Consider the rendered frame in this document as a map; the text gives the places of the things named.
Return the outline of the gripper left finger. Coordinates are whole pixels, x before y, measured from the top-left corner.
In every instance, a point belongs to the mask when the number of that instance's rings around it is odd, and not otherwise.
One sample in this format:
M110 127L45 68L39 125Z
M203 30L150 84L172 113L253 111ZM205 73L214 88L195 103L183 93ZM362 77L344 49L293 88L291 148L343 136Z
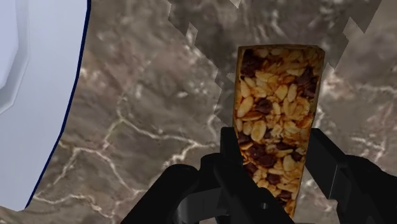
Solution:
M246 173L235 131L223 127L220 151L200 168L174 164L160 175L120 224L295 224L275 197Z

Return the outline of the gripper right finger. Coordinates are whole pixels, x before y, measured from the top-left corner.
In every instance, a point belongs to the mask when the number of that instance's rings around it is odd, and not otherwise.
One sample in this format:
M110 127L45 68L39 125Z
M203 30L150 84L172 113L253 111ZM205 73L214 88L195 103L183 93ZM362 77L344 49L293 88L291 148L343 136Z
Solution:
M318 128L311 129L305 166L324 196L337 201L340 224L397 224L397 176L346 155Z

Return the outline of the granola bar with chocolate chips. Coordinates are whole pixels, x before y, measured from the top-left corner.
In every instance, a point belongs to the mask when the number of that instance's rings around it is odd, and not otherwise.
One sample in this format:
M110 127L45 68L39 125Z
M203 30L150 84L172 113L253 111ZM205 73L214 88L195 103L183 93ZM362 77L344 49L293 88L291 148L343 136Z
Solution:
M241 46L233 127L243 165L294 216L325 52L314 45Z

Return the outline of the white plate with blue rim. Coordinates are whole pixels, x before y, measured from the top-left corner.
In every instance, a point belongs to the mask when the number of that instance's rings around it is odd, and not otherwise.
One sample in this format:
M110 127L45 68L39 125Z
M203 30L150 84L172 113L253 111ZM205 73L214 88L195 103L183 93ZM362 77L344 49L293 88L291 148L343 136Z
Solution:
M64 131L92 0L0 0L0 206L25 209Z

